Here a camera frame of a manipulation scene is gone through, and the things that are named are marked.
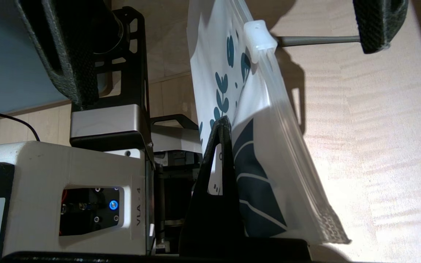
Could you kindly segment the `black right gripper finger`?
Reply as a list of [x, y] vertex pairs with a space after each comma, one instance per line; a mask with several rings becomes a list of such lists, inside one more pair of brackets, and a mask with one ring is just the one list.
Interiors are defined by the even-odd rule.
[[[208, 193], [217, 145], [221, 145], [222, 195]], [[231, 142], [231, 125], [225, 116], [215, 121], [209, 135], [194, 193], [180, 234], [181, 255], [234, 255], [244, 237], [239, 210]]]

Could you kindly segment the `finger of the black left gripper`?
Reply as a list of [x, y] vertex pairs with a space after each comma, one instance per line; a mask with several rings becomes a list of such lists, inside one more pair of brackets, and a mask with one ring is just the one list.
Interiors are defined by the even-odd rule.
[[87, 0], [17, 0], [16, 7], [54, 87], [78, 107], [99, 99]]
[[408, 0], [354, 0], [353, 7], [364, 54], [390, 47], [406, 19]]

